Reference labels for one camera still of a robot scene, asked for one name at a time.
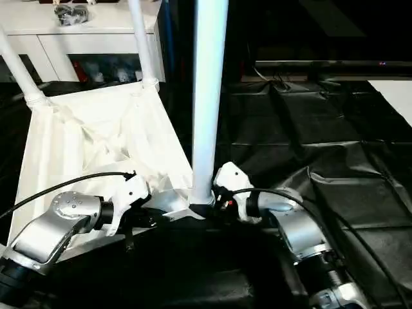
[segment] cable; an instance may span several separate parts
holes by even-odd
[[[239,194],[239,193],[244,193],[244,192],[252,192],[252,191],[257,191],[257,192],[267,192],[267,193],[272,193],[276,194],[279,196],[282,196],[284,198],[288,198],[289,200],[294,201],[296,204],[302,206],[306,211],[308,211],[310,214],[312,214],[308,208],[297,198],[294,198],[293,196],[290,196],[289,194],[285,193],[284,191],[276,190],[276,189],[261,189],[261,188],[246,188],[246,189],[241,189],[241,190],[236,190],[233,191],[233,195]],[[376,264],[379,266],[379,268],[383,271],[383,273],[386,275],[387,279],[395,289],[396,293],[399,296],[399,299],[402,303],[402,305],[406,309],[410,309],[408,301],[406,299],[405,294],[403,291],[399,288],[398,283],[396,282],[396,279],[393,277],[389,269],[386,267],[384,262],[378,257],[378,255],[373,251],[373,249],[368,245],[366,241],[359,235],[359,233],[347,222],[340,214],[335,212],[332,209],[329,209],[329,211],[355,236],[355,238],[361,243],[361,245],[365,248],[365,250],[368,252],[368,254],[373,258],[373,260],[376,262]]]
[[[247,47],[248,59],[249,59],[250,62],[252,62],[252,57],[250,56],[249,42],[246,42],[246,47]],[[270,82],[270,80],[267,79],[265,76],[263,76],[263,75],[258,71],[258,69],[256,69],[256,67],[255,67],[253,64],[251,64],[251,66],[252,66],[252,69],[256,72],[257,75],[259,75],[259,77],[260,77],[261,79],[263,79],[263,80],[265,80],[265,81],[267,81],[267,82]]]
[[[77,177],[77,178],[74,178],[74,179],[72,179],[72,180],[68,180],[67,182],[60,183],[59,185],[55,185],[55,186],[53,186],[53,187],[50,187],[50,188],[48,188],[48,189],[46,189],[46,190],[43,190],[43,191],[41,191],[41,192],[39,192],[39,193],[36,193],[36,194],[32,195],[31,197],[28,197],[28,198],[26,198],[25,200],[23,200],[23,201],[15,204],[12,208],[10,208],[10,209],[8,209],[7,211],[5,211],[4,213],[2,213],[2,214],[0,215],[0,219],[3,218],[3,217],[5,217],[5,216],[7,216],[8,214],[10,214],[11,212],[15,211],[16,209],[22,207],[23,205],[27,204],[27,203],[30,202],[30,201],[35,200],[36,198],[39,198],[40,196],[43,196],[43,195],[45,195],[45,194],[48,194],[48,193],[50,193],[50,192],[52,192],[52,191],[54,191],[54,190],[63,188],[63,187],[65,187],[65,186],[67,186],[67,185],[71,185],[72,183],[81,182],[81,181],[86,180],[86,179],[97,178],[97,177],[102,177],[102,176],[123,176],[123,177],[128,178],[128,177],[130,177],[130,176],[132,176],[132,175],[133,175],[133,174],[123,173],[123,172],[104,172],[104,173],[95,173],[95,174],[90,174],[90,175],[85,175],[85,176]]]
[[[311,198],[308,198],[307,196],[303,196],[303,195],[302,195],[302,198],[303,198],[304,201],[309,201],[310,203],[316,205],[315,200],[313,200]],[[355,276],[350,272],[350,270],[346,269],[346,271],[349,274],[349,276],[355,281]],[[356,283],[360,286],[361,290],[368,291],[368,289],[360,281],[356,281]],[[376,298],[372,295],[371,292],[368,291],[367,295],[368,295],[368,298],[370,299],[370,301],[376,306],[376,308],[383,309],[382,305],[376,300]]]
[[[280,75],[279,72],[277,73],[277,76],[279,77],[283,87],[285,87],[286,90],[290,90],[290,86],[284,82],[284,80],[282,79],[282,76]]]

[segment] black tablecloth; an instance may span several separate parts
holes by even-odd
[[[56,82],[43,91],[52,96],[92,87]],[[14,202],[30,111],[15,85],[0,89],[0,188],[6,209]],[[192,88],[162,84],[160,96],[191,159]],[[315,200],[310,207],[319,214],[331,207],[411,297],[411,142],[411,127],[367,82],[223,85],[215,168],[233,161],[256,187],[287,185]],[[398,305],[366,251],[337,221],[329,221],[359,283],[385,306]],[[1,229],[4,242],[6,220]],[[284,308],[280,301],[292,299],[276,263],[282,247],[270,233],[186,219],[143,233],[136,244],[132,260],[120,242],[59,263],[39,283],[37,304]]]

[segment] white pole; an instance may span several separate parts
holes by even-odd
[[[155,77],[153,71],[152,58],[150,56],[149,44],[147,43],[146,30],[144,26],[142,6],[140,0],[128,0],[133,26],[135,28],[135,37],[137,50],[139,52],[140,65],[142,67],[143,87],[155,86],[159,90],[159,80]]]
[[[47,104],[47,98],[44,96],[43,92],[37,88],[19,55],[14,52],[1,25],[0,54],[19,84],[21,91],[24,93],[24,99],[26,100],[27,105],[33,107],[36,105]]]
[[[229,0],[198,0],[194,67],[191,204],[213,204],[211,191]]]

